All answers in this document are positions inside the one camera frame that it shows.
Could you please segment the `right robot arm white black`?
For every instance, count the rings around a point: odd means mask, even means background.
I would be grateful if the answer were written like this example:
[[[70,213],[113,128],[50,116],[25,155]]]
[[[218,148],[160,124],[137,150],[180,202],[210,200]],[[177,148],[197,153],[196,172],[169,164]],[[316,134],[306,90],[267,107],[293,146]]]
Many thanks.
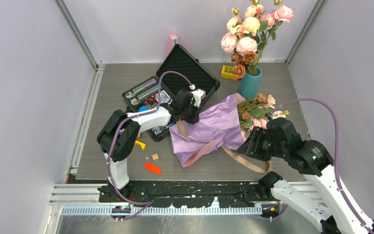
[[[374,234],[374,220],[343,186],[324,145],[316,140],[302,140],[293,123],[282,117],[269,121],[266,127],[253,128],[238,153],[266,162],[272,157],[284,159],[312,184],[325,204],[313,201],[275,172],[259,179],[261,198],[284,202],[323,234]]]

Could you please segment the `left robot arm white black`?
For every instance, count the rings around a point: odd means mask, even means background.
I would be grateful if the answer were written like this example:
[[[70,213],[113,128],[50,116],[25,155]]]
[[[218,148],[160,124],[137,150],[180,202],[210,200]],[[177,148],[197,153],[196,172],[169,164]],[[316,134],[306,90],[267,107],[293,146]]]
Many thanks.
[[[137,136],[146,130],[182,120],[189,124],[199,121],[199,109],[206,93],[201,89],[180,90],[169,103],[157,102],[155,109],[137,113],[113,112],[97,136],[101,151],[106,156],[108,181],[113,186],[111,195],[119,202],[130,195],[127,157]]]

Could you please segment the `tan ribbon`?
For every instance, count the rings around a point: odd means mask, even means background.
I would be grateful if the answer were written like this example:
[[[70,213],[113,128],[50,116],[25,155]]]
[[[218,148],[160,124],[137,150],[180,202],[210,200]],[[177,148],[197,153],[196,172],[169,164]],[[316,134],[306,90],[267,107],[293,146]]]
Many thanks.
[[[177,121],[176,122],[176,126],[177,128],[179,129],[180,133],[183,135],[183,136],[187,136],[187,131],[183,125],[183,122],[181,120]],[[273,170],[273,163],[272,161],[268,161],[266,162],[266,169],[262,169],[260,167],[258,167],[257,165],[251,163],[250,161],[248,161],[247,159],[245,159],[244,157],[242,157],[240,154],[238,154],[237,152],[231,150],[231,149],[228,149],[225,145],[222,145],[222,149],[229,155],[231,156],[234,160],[236,160],[238,163],[242,164],[243,166],[249,168],[250,170],[256,172],[256,173],[259,173],[259,174],[267,174],[269,172],[271,172]]]

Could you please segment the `purple flower bouquet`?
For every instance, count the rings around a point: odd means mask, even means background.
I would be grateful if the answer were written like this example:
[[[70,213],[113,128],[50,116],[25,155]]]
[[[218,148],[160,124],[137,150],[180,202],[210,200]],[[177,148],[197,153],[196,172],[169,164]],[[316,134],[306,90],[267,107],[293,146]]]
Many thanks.
[[[244,144],[245,131],[240,127],[237,105],[245,98],[234,93],[199,114],[199,122],[188,124],[182,121],[186,135],[177,125],[169,128],[173,152],[186,168],[201,156],[225,146],[235,151]]]

